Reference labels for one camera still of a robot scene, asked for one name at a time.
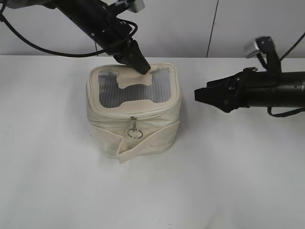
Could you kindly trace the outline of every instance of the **cream bag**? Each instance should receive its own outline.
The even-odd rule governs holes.
[[[173,65],[153,64],[146,75],[123,65],[93,69],[87,116],[101,149],[120,163],[169,149],[179,125],[181,93]]]

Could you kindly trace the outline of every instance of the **metal ring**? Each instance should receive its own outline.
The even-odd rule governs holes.
[[[137,131],[141,134],[141,136],[140,137],[131,136],[131,134],[130,134],[131,131],[133,131],[133,132]],[[139,129],[130,129],[130,130],[127,131],[127,134],[128,134],[129,137],[132,137],[133,139],[140,139],[144,136],[143,132]]]

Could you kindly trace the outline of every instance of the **black cable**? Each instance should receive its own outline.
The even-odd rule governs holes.
[[[305,32],[296,41],[296,43],[294,43],[294,45],[281,57],[280,61],[285,59],[291,53],[291,51],[296,48],[296,46],[302,41],[302,39],[304,37],[305,37]],[[289,116],[297,115],[298,113],[301,113],[301,112],[305,112],[305,107],[298,108],[298,109],[295,109],[295,110],[292,110],[292,111],[288,111],[288,112],[285,112],[285,113],[281,113],[281,114],[272,114],[272,107],[269,106],[267,111],[268,111],[268,114],[271,115],[272,117],[275,117],[275,118],[286,118],[286,117],[289,117]]]
[[[4,10],[5,10],[6,6],[7,6],[7,4],[8,4],[8,0],[4,0],[4,1],[2,2],[2,7],[1,7],[1,10],[0,10],[0,14],[2,14],[2,13],[4,12]]]
[[[206,58],[209,57],[210,46],[211,46],[211,42],[212,42],[212,36],[213,36],[213,31],[214,31],[214,26],[215,26],[215,21],[216,21],[216,15],[217,15],[217,10],[218,10],[218,5],[219,5],[219,0],[217,0],[217,4],[216,4],[216,9],[215,9],[215,14],[214,14],[213,25],[212,25],[212,30],[211,30],[211,34],[210,34],[208,49],[207,49],[207,51],[206,51]]]
[[[303,33],[303,35],[297,40],[297,42],[281,57],[281,61],[283,60],[283,59],[285,59],[286,58],[286,56],[288,56],[290,53],[291,53],[291,51],[293,50],[293,49],[295,49],[296,48],[296,46],[303,40],[303,38],[305,37],[305,32]]]
[[[301,112],[304,112],[304,111],[305,111],[305,107],[295,109],[295,110],[292,110],[292,111],[288,111],[288,112],[285,112],[285,113],[273,114],[272,113],[272,107],[268,107],[268,114],[271,115],[272,117],[275,117],[275,118],[286,118],[286,117],[289,117],[289,116],[297,115],[298,113],[301,113]]]
[[[94,45],[95,45],[95,50],[97,52],[97,45],[96,45],[96,42],[94,42]]]
[[[7,5],[7,1],[5,0],[3,2],[1,11],[4,11],[6,5]],[[116,46],[122,44],[123,42],[125,42],[126,40],[130,39],[137,31],[138,31],[138,25],[134,22],[131,21],[127,21],[127,20],[123,20],[120,19],[121,21],[123,21],[124,23],[127,23],[129,25],[133,25],[134,26],[134,30],[126,37],[124,38],[122,41],[119,41],[115,44],[112,44],[112,48],[115,48]],[[35,44],[33,44],[32,42],[30,42],[29,40],[27,40],[26,38],[24,38],[19,32],[17,32],[14,27],[7,21],[7,19],[4,17],[4,15],[2,13],[0,13],[0,21],[4,22],[4,24],[19,38],[21,39],[23,42],[25,42],[27,45],[31,46],[34,49],[37,49],[41,52],[46,52],[48,54],[52,54],[52,55],[57,55],[57,56],[65,56],[65,57],[73,57],[73,58],[83,58],[83,57],[90,57],[90,56],[95,56],[95,55],[99,55],[105,52],[110,51],[111,49],[106,49],[106,50],[100,50],[98,52],[91,52],[91,53],[87,53],[87,54],[69,54],[69,53],[63,53],[63,52],[55,52],[55,51],[51,51],[51,50],[47,50],[44,49],[42,47],[39,47]]]
[[[55,52],[55,51],[51,51],[51,50],[47,50],[44,48],[41,48],[39,46],[37,46],[36,44],[33,44],[32,42],[30,42],[29,40],[27,40],[26,38],[24,38],[20,33],[18,33],[14,27],[12,27],[12,25],[6,20],[6,18],[3,16],[3,14],[0,14],[0,19],[4,22],[4,24],[23,42],[25,42],[27,45],[31,46],[34,49],[37,49],[41,52],[46,52],[48,54],[52,54],[52,55],[57,55],[57,56],[65,56],[65,57],[74,57],[74,58],[82,58],[82,57],[89,57],[89,56],[95,56],[97,54],[102,54],[105,53],[109,50],[101,50],[98,52],[91,52],[91,53],[87,53],[87,54],[68,54],[68,53],[63,53],[63,52]]]

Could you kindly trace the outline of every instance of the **white table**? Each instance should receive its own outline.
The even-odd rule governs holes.
[[[194,101],[245,59],[171,62],[183,90],[177,141],[120,165],[92,144],[91,69],[112,58],[0,56],[1,229],[303,229],[305,114],[225,114]],[[283,71],[305,71],[305,59]]]

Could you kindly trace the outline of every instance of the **bag strap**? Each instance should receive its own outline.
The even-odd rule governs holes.
[[[123,145],[123,144],[120,144],[120,147],[117,151],[117,157],[118,157],[119,162],[121,164],[123,164],[124,162],[126,162],[136,156],[141,155],[141,152],[143,151],[143,149],[145,149],[149,145],[156,143],[158,140],[160,140],[160,137],[164,137],[166,135],[169,135],[170,133],[176,132],[178,130],[179,123],[180,123],[180,121],[158,130],[157,132],[153,133],[152,135],[150,135],[149,137],[144,139],[142,142],[140,142],[136,147],[134,147],[130,150],[120,152],[122,150],[121,147]]]

